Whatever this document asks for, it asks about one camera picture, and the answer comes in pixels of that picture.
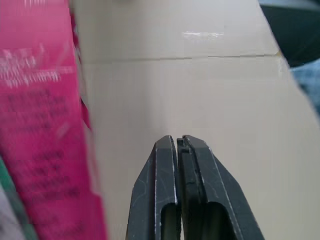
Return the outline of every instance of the cardboard surface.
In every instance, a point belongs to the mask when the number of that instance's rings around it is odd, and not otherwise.
[[[211,146],[267,240],[318,239],[319,121],[256,0],[75,6],[111,239],[124,239],[133,184],[167,134]]]

